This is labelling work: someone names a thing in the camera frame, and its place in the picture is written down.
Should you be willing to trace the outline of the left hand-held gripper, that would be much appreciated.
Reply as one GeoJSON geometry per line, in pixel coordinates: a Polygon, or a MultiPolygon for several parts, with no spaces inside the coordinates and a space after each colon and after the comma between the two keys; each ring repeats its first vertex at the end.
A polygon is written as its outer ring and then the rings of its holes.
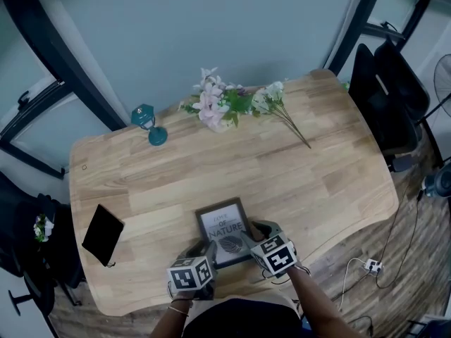
{"type": "Polygon", "coordinates": [[[181,292],[193,292],[194,300],[212,300],[216,280],[216,252],[215,241],[210,241],[205,248],[205,242],[201,239],[184,250],[184,258],[177,259],[166,270],[171,297],[181,292]]]}

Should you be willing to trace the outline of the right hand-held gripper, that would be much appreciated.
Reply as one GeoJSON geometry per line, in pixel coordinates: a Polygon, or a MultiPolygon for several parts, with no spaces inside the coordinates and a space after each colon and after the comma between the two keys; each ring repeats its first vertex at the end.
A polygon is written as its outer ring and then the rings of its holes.
{"type": "Polygon", "coordinates": [[[297,262],[293,243],[284,234],[279,234],[282,230],[275,222],[252,220],[251,224],[252,235],[240,233],[243,242],[258,265],[270,276],[283,275],[297,262]]]}

